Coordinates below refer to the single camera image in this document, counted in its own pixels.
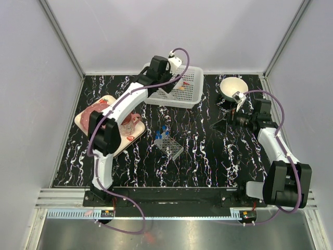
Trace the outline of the white wash bottle red cap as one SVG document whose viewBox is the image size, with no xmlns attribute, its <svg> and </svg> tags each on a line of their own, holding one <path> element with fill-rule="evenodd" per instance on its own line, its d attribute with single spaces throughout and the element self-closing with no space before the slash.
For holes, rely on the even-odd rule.
<svg viewBox="0 0 333 250">
<path fill-rule="evenodd" d="M 187 87 L 188 85 L 189 83 L 185 81 L 183 78 L 181 78 L 179 81 L 177 81 L 173 89 L 183 91 L 185 87 Z"/>
</svg>

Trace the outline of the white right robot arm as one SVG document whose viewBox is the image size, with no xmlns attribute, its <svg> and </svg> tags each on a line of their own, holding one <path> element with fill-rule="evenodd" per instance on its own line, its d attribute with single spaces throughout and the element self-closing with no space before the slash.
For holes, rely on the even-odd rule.
<svg viewBox="0 0 333 250">
<path fill-rule="evenodd" d="M 263 182 L 245 181 L 234 194 L 241 206 L 262 200 L 277 207 L 304 208 L 307 205 L 312 169 L 291 153 L 271 117 L 271 101 L 256 99 L 251 114 L 227 111 L 225 117 L 211 126 L 225 134 L 228 128 L 247 128 L 253 133 L 271 164 Z"/>
</svg>

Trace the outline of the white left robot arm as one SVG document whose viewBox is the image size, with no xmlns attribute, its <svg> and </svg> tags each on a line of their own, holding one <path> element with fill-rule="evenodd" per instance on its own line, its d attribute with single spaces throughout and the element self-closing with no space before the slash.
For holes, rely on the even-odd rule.
<svg viewBox="0 0 333 250">
<path fill-rule="evenodd" d="M 134 78 L 127 90 L 109 107 L 102 111 L 93 111 L 88 124 L 88 156 L 94 157 L 94 177 L 92 189 L 94 200 L 100 206 L 107 206 L 112 201 L 112 193 L 108 191 L 113 183 L 113 155 L 121 145 L 120 125 L 140 103 L 145 101 L 159 88 L 168 91 L 182 77 L 173 78 L 182 60 L 176 56 L 168 58 L 154 56 L 150 64 Z"/>
</svg>

